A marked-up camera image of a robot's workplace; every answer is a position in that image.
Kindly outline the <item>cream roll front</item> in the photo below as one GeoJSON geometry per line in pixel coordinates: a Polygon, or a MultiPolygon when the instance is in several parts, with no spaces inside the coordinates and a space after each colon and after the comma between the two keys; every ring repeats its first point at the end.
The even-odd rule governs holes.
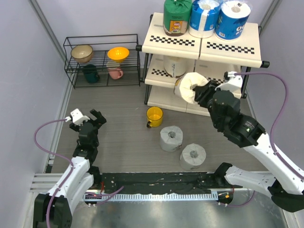
{"type": "Polygon", "coordinates": [[[197,104],[195,101],[196,86],[204,86],[208,83],[208,79],[197,72],[189,72],[183,76],[180,76],[174,85],[173,93],[182,98],[189,104],[197,104]]]}

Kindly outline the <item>cream roll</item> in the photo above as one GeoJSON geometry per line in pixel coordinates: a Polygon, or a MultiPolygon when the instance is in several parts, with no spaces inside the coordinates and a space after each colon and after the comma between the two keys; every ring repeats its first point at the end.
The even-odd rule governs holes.
{"type": "Polygon", "coordinates": [[[187,70],[187,60],[181,57],[163,56],[163,65],[166,73],[173,78],[184,75],[187,70]]]}
{"type": "Polygon", "coordinates": [[[182,98],[189,104],[197,104],[195,101],[196,86],[204,86],[208,83],[208,79],[197,72],[189,72],[183,76],[180,76],[174,85],[173,93],[182,98]]]}

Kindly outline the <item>grey roll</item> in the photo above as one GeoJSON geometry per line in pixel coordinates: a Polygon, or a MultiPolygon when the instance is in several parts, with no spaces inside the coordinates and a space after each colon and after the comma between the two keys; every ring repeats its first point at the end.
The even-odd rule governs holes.
{"type": "Polygon", "coordinates": [[[175,152],[181,148],[183,132],[178,126],[168,126],[160,131],[160,147],[166,152],[175,152]]]}
{"type": "Polygon", "coordinates": [[[191,171],[199,168],[206,159],[205,149],[195,143],[188,144],[180,154],[180,166],[191,171]]]}

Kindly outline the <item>grey roll front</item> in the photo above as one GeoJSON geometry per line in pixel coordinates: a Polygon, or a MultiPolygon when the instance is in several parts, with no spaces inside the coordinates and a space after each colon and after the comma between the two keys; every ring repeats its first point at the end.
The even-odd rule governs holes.
{"type": "Polygon", "coordinates": [[[195,143],[188,144],[180,154],[180,166],[191,171],[199,168],[206,159],[205,149],[195,143]]]}

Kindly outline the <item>white roll blue base wrap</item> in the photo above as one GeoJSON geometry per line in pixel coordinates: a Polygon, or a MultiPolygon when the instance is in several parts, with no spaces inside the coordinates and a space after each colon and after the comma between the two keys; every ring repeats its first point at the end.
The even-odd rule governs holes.
{"type": "Polygon", "coordinates": [[[215,27],[215,34],[223,40],[238,39],[250,14],[251,6],[245,0],[223,1],[215,27]]]}

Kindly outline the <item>blue striped plastic-wrapped roll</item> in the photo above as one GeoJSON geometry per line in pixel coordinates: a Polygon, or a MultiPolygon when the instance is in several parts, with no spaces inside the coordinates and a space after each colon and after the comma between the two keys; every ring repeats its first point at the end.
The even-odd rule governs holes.
{"type": "Polygon", "coordinates": [[[189,33],[196,38],[213,35],[222,0],[195,0],[192,3],[189,33]]]}

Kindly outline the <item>green paper towel roll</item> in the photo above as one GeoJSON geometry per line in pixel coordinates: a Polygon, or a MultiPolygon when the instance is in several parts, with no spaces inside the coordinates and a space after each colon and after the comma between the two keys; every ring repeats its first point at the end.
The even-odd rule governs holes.
{"type": "Polygon", "coordinates": [[[189,26],[191,0],[166,0],[163,8],[163,29],[168,36],[181,36],[189,26]]]}

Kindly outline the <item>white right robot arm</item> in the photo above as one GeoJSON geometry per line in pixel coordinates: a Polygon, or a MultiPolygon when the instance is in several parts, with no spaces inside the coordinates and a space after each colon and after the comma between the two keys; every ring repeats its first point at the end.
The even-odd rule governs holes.
{"type": "Polygon", "coordinates": [[[237,167],[221,163],[214,181],[224,188],[230,185],[248,187],[269,197],[288,212],[304,209],[304,171],[270,140],[265,128],[252,116],[241,112],[240,99],[230,89],[219,88],[215,81],[191,88],[194,102],[206,108],[213,127],[231,143],[248,152],[266,171],[257,167],[237,167]]]}

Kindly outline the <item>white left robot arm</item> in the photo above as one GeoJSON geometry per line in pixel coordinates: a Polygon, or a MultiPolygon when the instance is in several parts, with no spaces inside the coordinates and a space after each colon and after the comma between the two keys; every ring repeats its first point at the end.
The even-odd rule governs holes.
{"type": "Polygon", "coordinates": [[[73,110],[65,122],[78,133],[77,145],[69,166],[57,183],[47,192],[40,193],[34,201],[33,227],[69,228],[72,215],[85,192],[101,184],[99,168],[93,166],[98,154],[98,130],[106,123],[102,114],[94,109],[92,119],[81,110],[73,110]]]}

